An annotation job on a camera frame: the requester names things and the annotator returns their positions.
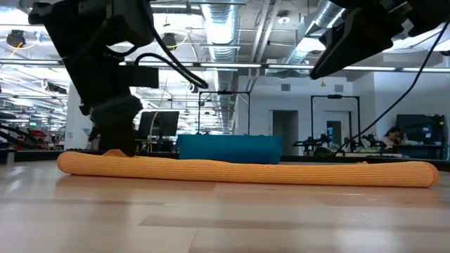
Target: teal box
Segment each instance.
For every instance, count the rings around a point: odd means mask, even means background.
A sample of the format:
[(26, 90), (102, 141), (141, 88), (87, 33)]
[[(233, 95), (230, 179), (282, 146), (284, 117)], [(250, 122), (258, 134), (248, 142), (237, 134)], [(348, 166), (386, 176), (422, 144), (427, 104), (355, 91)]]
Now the teal box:
[(278, 164), (283, 149), (280, 136), (178, 135), (180, 159), (202, 159), (246, 164)]

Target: black cable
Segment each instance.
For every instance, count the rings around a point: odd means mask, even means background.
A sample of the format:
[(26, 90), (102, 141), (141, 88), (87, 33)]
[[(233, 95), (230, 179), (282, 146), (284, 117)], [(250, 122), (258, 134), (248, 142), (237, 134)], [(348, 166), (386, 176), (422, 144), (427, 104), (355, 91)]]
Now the black cable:
[[(149, 6), (147, 6), (147, 1), (141, 1), (143, 3), (143, 8), (144, 10), (147, 8), (150, 8)], [(160, 45), (161, 49), (167, 54), (167, 56), (169, 56), (170, 60), (172, 60), (176, 66), (178, 66), (178, 68), (180, 70), (182, 70), (183, 72), (185, 72), (188, 76), (192, 77), (192, 79), (195, 80), (195, 82), (192, 82), (192, 84), (196, 85), (199, 88), (202, 89), (207, 89), (209, 87), (209, 85), (205, 82), (205, 80), (199, 78), (197, 75), (193, 74), (191, 71), (189, 71), (186, 67), (184, 67), (178, 59), (176, 59), (176, 57), (170, 52), (170, 50), (166, 47), (166, 45), (164, 44), (164, 42), (162, 41), (160, 35), (158, 34), (158, 31), (156, 31), (155, 26), (153, 25), (152, 20), (150, 19), (150, 16), (152, 15), (151, 12), (150, 13), (146, 13), (145, 17), (148, 21), (149, 27), (150, 27), (150, 31), (153, 34), (153, 37), (155, 37), (156, 42)]]
[(397, 99), (397, 101), (395, 101), (395, 103), (393, 103), (391, 106), (389, 106), (389, 108), (384, 111), (384, 113), (382, 113), (377, 119), (375, 119), (374, 122), (372, 122), (372, 124), (370, 124), (368, 127), (366, 127), (361, 133), (353, 136), (351, 139), (349, 139), (348, 141), (346, 141), (344, 144), (342, 144), (339, 149), (337, 149), (337, 151), (335, 152), (334, 156), (336, 156), (343, 148), (345, 145), (347, 145), (348, 142), (354, 140), (355, 138), (358, 138), (360, 135), (366, 133), (371, 127), (375, 126), (375, 124), (377, 124), (378, 121), (380, 121), (381, 118), (383, 118), (390, 110), (392, 110), (392, 108), (394, 108), (398, 103), (400, 103), (400, 101), (403, 100), (404, 97), (406, 97), (406, 95), (409, 94), (409, 92), (414, 88), (414, 86), (417, 84), (417, 81), (419, 80), (420, 75), (422, 74), (423, 69), (425, 68), (425, 66), (428, 63), (428, 60), (430, 59), (433, 51), (435, 50), (435, 47), (438, 45), (439, 41), (441, 40), (442, 36), (444, 35), (444, 33), (447, 30), (447, 27), (449, 26), (450, 23), (450, 19), (447, 20), (447, 22), (445, 23), (444, 27), (442, 28), (442, 31), (439, 33), (439, 35), (436, 38), (436, 41), (434, 42), (434, 44), (431, 46), (430, 51), (427, 54), (427, 57), (425, 57), (425, 60), (423, 61), (422, 66), (420, 67), (419, 71), (417, 72), (416, 78), (414, 79), (412, 85), (409, 87), (409, 89), (407, 89), (405, 91), (405, 93), (403, 93), (403, 95), (400, 96), (399, 99)]
[[(158, 60), (161, 60), (163, 62), (165, 62), (166, 64), (168, 64), (168, 66), (172, 67), (174, 70), (176, 70), (182, 77), (186, 78), (186, 80), (188, 80), (190, 83), (194, 84), (195, 80), (188, 76), (187, 73), (183, 72), (182, 70), (179, 69), (179, 67), (177, 67), (174, 63), (170, 62), (168, 59), (156, 54), (156, 53), (143, 53), (140, 56), (138, 56), (138, 58), (136, 58), (136, 60), (134, 61), (135, 65), (139, 65), (139, 62), (142, 60), (142, 58), (144, 57), (154, 57), (157, 58)], [(208, 85), (206, 84), (206, 86), (199, 86), (202, 89), (207, 89)]]
[(110, 54), (112, 54), (113, 56), (117, 56), (117, 57), (125, 57), (125, 56), (129, 56), (132, 53), (136, 52), (136, 50), (138, 50), (138, 46), (133, 46), (132, 48), (130, 48), (128, 51), (120, 53), (120, 52), (116, 52), (114, 50), (112, 50), (111, 48), (106, 47), (106, 51)]

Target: desk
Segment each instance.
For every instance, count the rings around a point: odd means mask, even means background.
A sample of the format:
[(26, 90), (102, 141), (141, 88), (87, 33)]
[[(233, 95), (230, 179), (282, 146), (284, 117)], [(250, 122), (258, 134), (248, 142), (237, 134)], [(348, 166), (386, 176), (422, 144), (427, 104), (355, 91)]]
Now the desk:
[(448, 252), (450, 173), (432, 189), (67, 176), (0, 166), (5, 252)]
[(393, 153), (408, 155), (419, 159), (444, 159), (444, 146), (442, 145), (394, 145)]

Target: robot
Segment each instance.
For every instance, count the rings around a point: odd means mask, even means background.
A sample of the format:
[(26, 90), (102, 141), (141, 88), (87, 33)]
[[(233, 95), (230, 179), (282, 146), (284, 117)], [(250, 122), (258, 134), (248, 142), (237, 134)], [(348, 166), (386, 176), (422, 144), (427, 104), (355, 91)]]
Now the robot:
[[(375, 55), (392, 46), (391, 38), (403, 31), (401, 24), (409, 19), (414, 27), (410, 36), (436, 28), (449, 18), (448, 0), (332, 0), (346, 8), (344, 22), (330, 28), (319, 39), (326, 50), (311, 71), (311, 78), (327, 76), (348, 65)], [(63, 0), (55, 4), (34, 3), (30, 24), (44, 24), (63, 59), (83, 105), (100, 128), (102, 138), (128, 156), (134, 155), (132, 120), (142, 110), (130, 86), (157, 88), (158, 69), (138, 66), (142, 57), (165, 61), (196, 87), (208, 85), (189, 72), (165, 47), (153, 26), (150, 4), (146, 0)], [(154, 39), (172, 62), (145, 53), (135, 65), (119, 65), (124, 57)], [(108, 48), (128, 41), (134, 46), (125, 53)]]

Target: black stand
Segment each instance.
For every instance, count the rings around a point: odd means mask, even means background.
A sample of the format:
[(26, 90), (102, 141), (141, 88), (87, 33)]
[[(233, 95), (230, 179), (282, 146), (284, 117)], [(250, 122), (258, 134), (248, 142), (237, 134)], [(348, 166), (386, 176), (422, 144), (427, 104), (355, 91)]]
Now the black stand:
[[(359, 106), (359, 96), (342, 96), (342, 95), (328, 95), (328, 96), (321, 96), (321, 95), (313, 95), (311, 96), (311, 136), (314, 137), (314, 98), (327, 98), (327, 99), (341, 99), (341, 98), (355, 98), (356, 99), (356, 106), (357, 106), (357, 113), (358, 113), (358, 143), (359, 145), (362, 145), (361, 142), (361, 108)], [(352, 138), (352, 112), (349, 112), (349, 132), (350, 132), (350, 138)]]
[(247, 134), (250, 135), (250, 92), (249, 91), (200, 91), (198, 93), (198, 127), (197, 127), (197, 133), (200, 133), (200, 109), (205, 104), (202, 102), (202, 94), (217, 94), (217, 95), (233, 95), (233, 94), (246, 94), (248, 96), (248, 107), (247, 107), (247, 118), (248, 118), (248, 127), (247, 127)]

